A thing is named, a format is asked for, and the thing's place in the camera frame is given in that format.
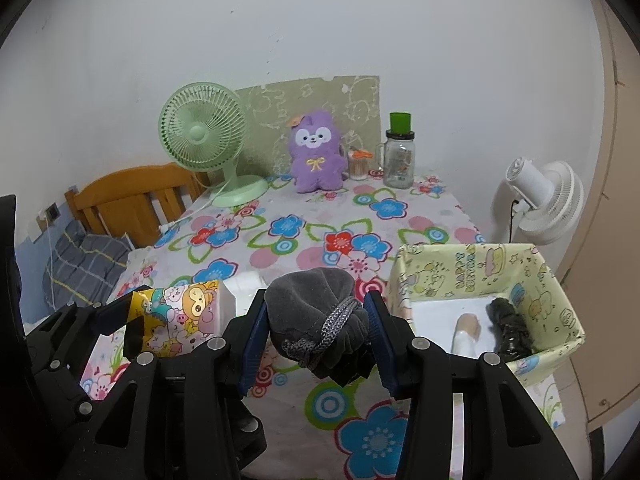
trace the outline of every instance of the yellow cartoon package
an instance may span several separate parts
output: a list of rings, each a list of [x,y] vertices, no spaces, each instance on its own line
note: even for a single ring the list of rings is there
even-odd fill
[[[125,356],[188,354],[220,336],[236,315],[236,298],[223,282],[191,283],[134,292],[125,332]]]
[[[536,353],[508,363],[525,386],[544,380],[584,342],[564,290],[531,244],[406,245],[386,286],[387,306],[411,319],[412,301],[507,298],[522,314]]]

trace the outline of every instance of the green cap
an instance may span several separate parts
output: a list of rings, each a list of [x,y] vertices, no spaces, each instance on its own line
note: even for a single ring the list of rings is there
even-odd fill
[[[405,135],[411,132],[411,114],[407,112],[391,112],[389,122],[392,134]]]

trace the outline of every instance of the green electric fan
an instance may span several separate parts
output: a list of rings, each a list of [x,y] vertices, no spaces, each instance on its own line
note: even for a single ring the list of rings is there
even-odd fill
[[[222,169],[225,181],[213,189],[213,205],[232,207],[267,191],[256,175],[236,175],[237,158],[247,133],[240,98],[216,83],[192,83],[176,91],[160,114],[162,147],[190,171]]]

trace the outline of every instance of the white electric fan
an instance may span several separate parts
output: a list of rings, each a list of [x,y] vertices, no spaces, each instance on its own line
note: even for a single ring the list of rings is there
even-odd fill
[[[223,170],[225,182],[214,188],[213,205],[241,205],[267,191],[263,178],[236,175],[247,122],[240,98],[230,89],[216,83],[183,86],[162,108],[158,133],[164,150],[183,168]]]
[[[538,170],[530,160],[519,157],[509,166],[505,178],[522,198],[511,213],[510,235],[520,229],[533,244],[547,245],[577,222],[584,190],[566,162],[552,162]]]

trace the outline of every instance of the tiled floor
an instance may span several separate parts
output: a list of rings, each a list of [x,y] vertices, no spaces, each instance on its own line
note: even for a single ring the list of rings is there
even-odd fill
[[[570,362],[554,372],[566,422],[556,429],[558,440],[574,465],[580,480],[591,480],[591,448],[587,415],[580,386]]]

